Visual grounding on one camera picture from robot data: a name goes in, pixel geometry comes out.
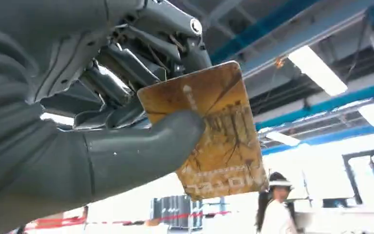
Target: fluorescent light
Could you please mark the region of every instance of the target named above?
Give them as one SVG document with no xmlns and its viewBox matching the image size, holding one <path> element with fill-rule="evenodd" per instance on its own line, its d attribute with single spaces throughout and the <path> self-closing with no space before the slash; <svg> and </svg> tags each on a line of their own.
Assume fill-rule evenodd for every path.
<svg viewBox="0 0 374 234">
<path fill-rule="evenodd" d="M 65 124 L 65 125 L 74 125 L 74 118 L 59 116 L 50 113 L 44 113 L 41 115 L 41 119 L 52 119 L 55 123 Z"/>
<path fill-rule="evenodd" d="M 359 113 L 374 126 L 374 104 L 361 106 L 358 109 Z"/>
<path fill-rule="evenodd" d="M 290 146 L 297 146 L 300 140 L 279 132 L 269 132 L 266 137 Z"/>
<path fill-rule="evenodd" d="M 309 46 L 290 53 L 288 58 L 330 96 L 339 95 L 348 89 Z"/>
</svg>

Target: cable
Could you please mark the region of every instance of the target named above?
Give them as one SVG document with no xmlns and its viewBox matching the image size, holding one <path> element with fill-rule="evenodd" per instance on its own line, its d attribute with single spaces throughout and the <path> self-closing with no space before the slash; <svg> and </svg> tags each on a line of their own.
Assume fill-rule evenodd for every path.
<svg viewBox="0 0 374 234">
<path fill-rule="evenodd" d="M 164 63 L 160 60 L 160 58 L 158 58 L 158 56 L 156 55 L 156 53 L 153 51 L 153 49 L 151 48 L 150 45 L 147 45 L 151 55 L 154 57 L 155 61 L 160 65 L 162 66 L 167 72 L 170 72 L 170 69 L 164 65 Z"/>
<path fill-rule="evenodd" d="M 362 47 L 362 41 L 363 39 L 365 38 L 365 31 L 366 31 L 366 23 L 367 23 L 367 17 L 365 17 L 362 21 L 362 28 L 361 28 L 361 31 L 360 31 L 360 34 L 359 34 L 359 41 L 357 43 L 357 49 L 356 49 L 356 52 L 355 52 L 355 56 L 354 56 L 354 59 L 352 61 L 352 65 L 351 65 L 351 68 L 349 69 L 348 71 L 348 74 L 346 74 L 345 78 L 344 78 L 344 81 L 347 81 L 348 78 L 350 77 L 350 75 L 352 74 L 352 71 L 354 70 L 354 68 L 356 67 L 357 65 L 357 61 L 359 59 L 359 52 L 360 52 L 360 48 Z"/>
</svg>

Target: gray robotic arm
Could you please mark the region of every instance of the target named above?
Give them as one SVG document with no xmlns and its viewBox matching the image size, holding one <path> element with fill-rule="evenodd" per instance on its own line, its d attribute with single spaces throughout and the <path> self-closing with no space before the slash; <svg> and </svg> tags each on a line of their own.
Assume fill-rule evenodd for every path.
<svg viewBox="0 0 374 234">
<path fill-rule="evenodd" d="M 81 77 L 111 28 L 146 2 L 159 4 L 0 0 L 0 234 L 173 172 L 200 139 L 204 124 L 189 111 L 146 130 L 63 132 L 39 118 L 37 102 Z"/>
</svg>

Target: steel beam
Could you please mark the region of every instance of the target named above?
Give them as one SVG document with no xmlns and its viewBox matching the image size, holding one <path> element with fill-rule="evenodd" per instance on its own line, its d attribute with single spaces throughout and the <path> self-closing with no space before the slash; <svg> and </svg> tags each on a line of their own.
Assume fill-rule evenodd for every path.
<svg viewBox="0 0 374 234">
<path fill-rule="evenodd" d="M 266 137 L 266 135 L 269 132 L 283 132 L 283 131 L 286 131 L 286 130 L 289 130 L 289 129 L 292 129 L 292 128 L 298 128 L 298 127 L 301 127 L 301 126 L 305 126 L 307 124 L 312 124 L 312 123 L 316 123 L 316 122 L 323 121 L 323 120 L 326 120 L 326 119 L 335 118 L 335 117 L 340 116 L 340 115 L 345 115 L 345 114 L 348 114 L 348 113 L 352 113 L 354 111 L 357 111 L 358 108 L 360 108 L 362 106 L 370 105 L 370 104 L 374 104 L 374 98 L 369 98 L 367 100 L 360 101 L 356 105 L 348 104 L 346 107 L 339 107 L 339 108 L 336 108 L 335 110 L 332 110 L 332 111 L 329 111 L 329 112 L 324 112 L 322 114 L 318 114 L 318 115 L 315 115 L 313 117 L 302 118 L 302 119 L 299 119 L 295 122 L 282 124 L 281 126 L 271 128 L 267 131 L 263 131 L 263 132 L 259 133 L 259 137 Z"/>
<path fill-rule="evenodd" d="M 220 18 L 222 18 L 225 14 L 229 11 L 234 9 L 238 4 L 240 4 L 243 0 L 224 0 L 217 7 L 208 14 L 208 20 L 210 22 L 217 22 Z"/>
<path fill-rule="evenodd" d="M 237 35 L 233 40 L 211 55 L 213 63 L 220 63 L 235 55 L 253 42 L 266 36 L 280 25 L 288 22 L 297 14 L 312 6 L 319 0 L 289 0 L 283 6 L 272 12 L 267 17 L 259 19 L 245 31 Z"/>
<path fill-rule="evenodd" d="M 303 140 L 301 144 L 308 144 L 308 145 L 320 145 L 320 144 L 325 144 L 329 142 L 334 142 L 334 141 L 340 141 L 352 137 L 358 137 L 358 136 L 364 136 L 364 135 L 369 135 L 369 134 L 374 134 L 374 126 L 362 126 L 362 127 L 356 127 L 348 130 L 343 130 L 335 133 L 330 133 L 330 134 L 325 134 L 319 137 L 313 137 L 309 138 L 306 140 Z M 288 146 L 288 145 L 279 145 L 275 147 L 271 147 L 268 149 L 262 150 L 262 155 L 267 156 L 269 154 L 273 153 L 279 153 L 283 152 L 286 150 L 294 149 L 295 147 Z"/>
<path fill-rule="evenodd" d="M 374 74 L 348 83 L 348 91 L 337 97 L 332 98 L 324 92 L 308 97 L 309 109 L 306 109 L 303 100 L 300 100 L 257 115 L 254 121 L 257 130 L 276 127 L 368 98 L 374 98 Z"/>
<path fill-rule="evenodd" d="M 307 18 L 307 22 L 299 22 L 298 27 L 293 29 L 286 37 L 281 38 L 274 46 L 260 49 L 259 56 L 242 65 L 243 77 L 249 78 L 272 65 L 277 57 L 284 56 L 303 45 L 318 42 L 361 21 L 365 11 L 374 5 L 374 0 L 333 0 L 331 2 L 332 5 L 327 10 L 319 11 L 314 15 L 314 22 L 309 22 L 308 20 L 312 19 Z"/>
</svg>

